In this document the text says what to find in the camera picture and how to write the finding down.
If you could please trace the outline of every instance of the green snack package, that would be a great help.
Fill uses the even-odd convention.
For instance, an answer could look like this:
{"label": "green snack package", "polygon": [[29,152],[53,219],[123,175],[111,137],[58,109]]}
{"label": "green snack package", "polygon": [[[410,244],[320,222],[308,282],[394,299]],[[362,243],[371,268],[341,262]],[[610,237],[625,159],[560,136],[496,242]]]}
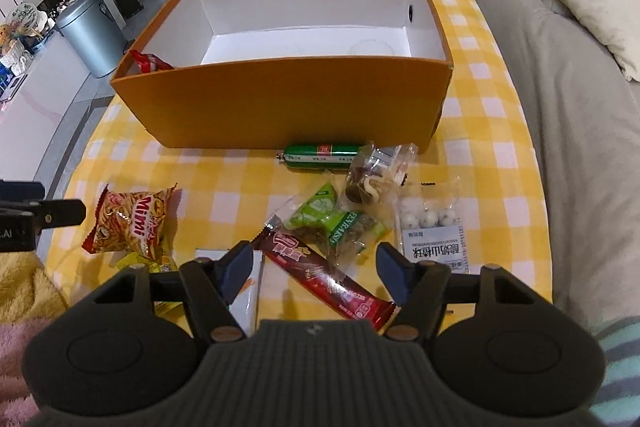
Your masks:
{"label": "green snack package", "polygon": [[388,232],[383,223],[365,212],[338,210],[337,191],[331,183],[301,204],[284,226],[307,244],[316,245],[337,269],[348,267],[357,254]]}
{"label": "green snack package", "polygon": [[286,222],[289,230],[302,227],[321,226],[322,218],[335,210],[338,193],[331,183],[325,183],[313,196],[305,201],[300,208]]}

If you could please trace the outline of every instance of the plant pot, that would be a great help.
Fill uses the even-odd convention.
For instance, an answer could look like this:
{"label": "plant pot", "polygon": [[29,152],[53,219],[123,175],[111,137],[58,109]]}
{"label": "plant pot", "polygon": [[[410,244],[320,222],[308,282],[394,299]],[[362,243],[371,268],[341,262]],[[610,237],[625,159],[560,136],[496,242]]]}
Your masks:
{"label": "plant pot", "polygon": [[118,9],[125,19],[129,19],[140,10],[142,10],[142,4],[138,0],[114,0],[118,5]]}

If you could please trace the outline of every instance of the chocolate bar wrapper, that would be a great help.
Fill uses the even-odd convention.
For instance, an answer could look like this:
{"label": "chocolate bar wrapper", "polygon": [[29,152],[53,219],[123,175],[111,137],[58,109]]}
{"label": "chocolate bar wrapper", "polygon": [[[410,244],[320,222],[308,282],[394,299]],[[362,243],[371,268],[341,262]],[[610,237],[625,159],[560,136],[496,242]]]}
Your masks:
{"label": "chocolate bar wrapper", "polygon": [[334,277],[335,269],[324,257],[279,227],[264,227],[253,246],[346,319],[366,319],[379,330],[393,314],[395,304],[372,295],[347,275]]}

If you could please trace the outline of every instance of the white paper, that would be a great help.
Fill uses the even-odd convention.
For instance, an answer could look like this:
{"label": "white paper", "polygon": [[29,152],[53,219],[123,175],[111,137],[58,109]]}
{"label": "white paper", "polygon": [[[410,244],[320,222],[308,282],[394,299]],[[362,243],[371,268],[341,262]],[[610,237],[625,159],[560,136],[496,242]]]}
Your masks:
{"label": "white paper", "polygon": [[402,230],[404,256],[412,263],[448,264],[453,273],[468,273],[465,232],[462,225]]}
{"label": "white paper", "polygon": [[[196,249],[196,257],[209,257],[217,261],[222,259],[227,250],[201,250]],[[229,311],[234,316],[238,326],[245,334],[250,335],[255,330],[255,320],[258,311],[258,295],[260,293],[260,278],[262,277],[262,252],[254,250],[254,267],[249,279],[242,290],[229,306]]]}

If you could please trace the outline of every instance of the decorative plate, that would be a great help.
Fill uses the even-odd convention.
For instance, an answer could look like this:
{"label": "decorative plate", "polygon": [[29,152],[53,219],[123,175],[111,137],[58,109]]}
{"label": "decorative plate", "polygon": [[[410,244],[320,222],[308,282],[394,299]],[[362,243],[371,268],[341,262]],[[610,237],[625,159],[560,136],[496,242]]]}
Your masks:
{"label": "decorative plate", "polygon": [[18,4],[6,17],[6,23],[11,26],[12,32],[21,27],[23,28],[21,33],[26,35],[38,25],[38,9],[28,2]]}

